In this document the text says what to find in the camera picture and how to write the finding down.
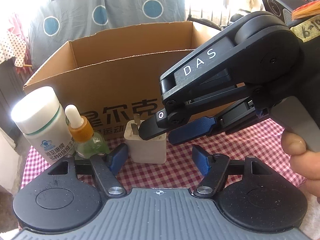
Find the screw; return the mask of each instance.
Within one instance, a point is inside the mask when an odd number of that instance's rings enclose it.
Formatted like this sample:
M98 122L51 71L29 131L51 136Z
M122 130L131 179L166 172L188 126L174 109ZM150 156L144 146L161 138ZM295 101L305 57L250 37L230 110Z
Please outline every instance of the screw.
M213 192L213 189L207 186L201 186L199 188L197 188L197 192L200 194L210 194Z
M163 117L164 117L164 113L163 113L163 112L160 112L160 113L158 114L158 117L159 117L159 119L163 118Z
M175 103L176 103L176 101L174 101L174 100L169 100L169 101L167 101L166 105L167 105L167 106L173 106Z
M111 195L120 195L124 192L124 189L122 187L111 187L108 189L109 194Z

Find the red checkered tablecloth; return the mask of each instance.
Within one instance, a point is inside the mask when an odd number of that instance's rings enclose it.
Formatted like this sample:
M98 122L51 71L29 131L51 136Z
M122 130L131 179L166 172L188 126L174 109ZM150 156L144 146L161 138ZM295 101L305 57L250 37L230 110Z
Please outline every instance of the red checkered tablecloth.
M298 187L304 178L290 169L290 157L280 145L282 131L281 126L268 119L230 135L222 133L201 137L178 146L167 143L167 161L164 164L134 163L129 158L117 178L127 190L132 187L187 187L194 190L203 178L191 159L192 144L199 144L209 153L223 153L231 159L255 155ZM114 149L122 142L123 138L116 138L109 140L108 145ZM21 188L49 166L31 146ZM79 179L92 184L91 176L83 175ZM239 179L239 176L230 176L228 183Z

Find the camera lens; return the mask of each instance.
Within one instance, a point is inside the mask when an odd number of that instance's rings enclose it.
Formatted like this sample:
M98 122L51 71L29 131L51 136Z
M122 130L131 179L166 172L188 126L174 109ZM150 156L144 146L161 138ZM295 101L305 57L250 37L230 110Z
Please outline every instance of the camera lens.
M272 11L276 16L280 17L281 12L280 12L280 9L279 9L278 5L276 4L276 2L273 1L273 0L268 0L268 5L269 5L271 11Z

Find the human hand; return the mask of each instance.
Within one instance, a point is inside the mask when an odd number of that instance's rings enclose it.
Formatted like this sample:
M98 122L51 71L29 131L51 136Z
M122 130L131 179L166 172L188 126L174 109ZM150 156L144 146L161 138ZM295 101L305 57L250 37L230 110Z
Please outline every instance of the human hand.
M291 169L306 177L307 190L320 200L320 153L306 149L305 141L294 133L286 130L282 133L281 146L290 155Z

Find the masking tape label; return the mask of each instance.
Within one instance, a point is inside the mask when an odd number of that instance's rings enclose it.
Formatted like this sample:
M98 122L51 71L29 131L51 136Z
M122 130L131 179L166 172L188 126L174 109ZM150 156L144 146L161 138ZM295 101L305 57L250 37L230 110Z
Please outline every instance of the masking tape label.
M295 27L291 27L298 38L303 42L310 41L320 35L320 15L316 15Z

